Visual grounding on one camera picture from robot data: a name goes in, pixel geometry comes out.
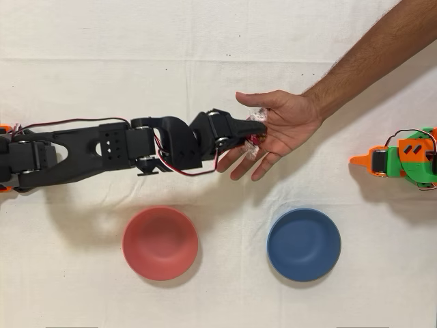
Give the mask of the person's bare hand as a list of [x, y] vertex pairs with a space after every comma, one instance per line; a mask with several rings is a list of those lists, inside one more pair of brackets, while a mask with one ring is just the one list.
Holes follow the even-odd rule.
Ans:
[[279, 160], [303, 145], [323, 122], [313, 102], [305, 96], [281, 90], [261, 94], [238, 92], [236, 100], [247, 107], [266, 110], [267, 136], [256, 157], [244, 157], [230, 173], [232, 180], [239, 180], [255, 164], [258, 166], [251, 180], [260, 180]]

